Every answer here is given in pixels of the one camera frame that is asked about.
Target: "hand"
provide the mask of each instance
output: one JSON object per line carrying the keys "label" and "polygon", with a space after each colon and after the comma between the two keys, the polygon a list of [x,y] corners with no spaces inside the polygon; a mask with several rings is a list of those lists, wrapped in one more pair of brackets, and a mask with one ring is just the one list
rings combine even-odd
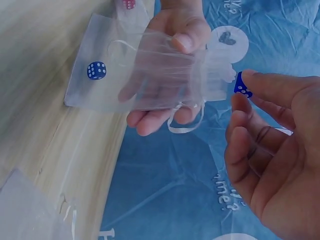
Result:
{"label": "hand", "polygon": [[[204,46],[210,37],[211,29],[201,10],[192,7],[172,7],[163,9],[148,25],[149,29],[173,36],[172,44],[183,54],[190,54]],[[180,124],[192,122],[199,108],[182,107],[175,113]],[[127,117],[129,127],[136,128],[138,134],[147,136],[157,131],[170,117],[171,109],[152,111],[132,111]]]}
{"label": "hand", "polygon": [[320,239],[320,77],[243,72],[255,103],[233,96],[225,163],[232,185],[262,224],[282,239]]}

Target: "wooden table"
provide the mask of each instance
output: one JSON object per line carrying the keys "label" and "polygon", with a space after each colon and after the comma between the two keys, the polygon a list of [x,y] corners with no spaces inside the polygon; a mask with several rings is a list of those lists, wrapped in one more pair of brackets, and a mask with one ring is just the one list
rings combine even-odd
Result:
{"label": "wooden table", "polygon": [[0,184],[19,168],[61,214],[75,199],[84,240],[97,239],[126,116],[68,108],[64,95],[92,13],[114,11],[111,0],[0,1]]}

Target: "blue die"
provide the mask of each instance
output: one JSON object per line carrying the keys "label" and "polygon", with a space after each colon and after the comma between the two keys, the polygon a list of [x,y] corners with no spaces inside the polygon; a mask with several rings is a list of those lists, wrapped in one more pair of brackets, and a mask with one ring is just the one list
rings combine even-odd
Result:
{"label": "blue die", "polygon": [[246,85],[242,81],[242,71],[238,73],[238,76],[236,77],[235,86],[234,86],[234,93],[241,93],[245,95],[247,98],[252,97],[252,92],[247,89]]}
{"label": "blue die", "polygon": [[90,63],[86,69],[86,74],[91,80],[99,80],[106,76],[107,68],[102,61],[95,61]]}

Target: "white circle print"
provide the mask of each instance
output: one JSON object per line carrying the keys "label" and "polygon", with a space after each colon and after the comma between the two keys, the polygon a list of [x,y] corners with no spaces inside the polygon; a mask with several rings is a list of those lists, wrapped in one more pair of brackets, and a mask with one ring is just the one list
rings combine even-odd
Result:
{"label": "white circle print", "polygon": [[249,236],[244,233],[230,233],[222,236],[218,236],[213,240],[257,240],[253,236]]}
{"label": "white circle print", "polygon": [[219,26],[211,32],[207,48],[209,51],[226,51],[230,63],[235,64],[246,56],[249,39],[241,29],[235,26]]}

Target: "pink die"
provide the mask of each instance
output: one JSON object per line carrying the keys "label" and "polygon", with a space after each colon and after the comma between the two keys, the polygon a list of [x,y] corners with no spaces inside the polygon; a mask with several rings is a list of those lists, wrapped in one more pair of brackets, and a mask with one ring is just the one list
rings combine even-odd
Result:
{"label": "pink die", "polygon": [[136,6],[136,0],[122,0],[126,9],[130,10]]}

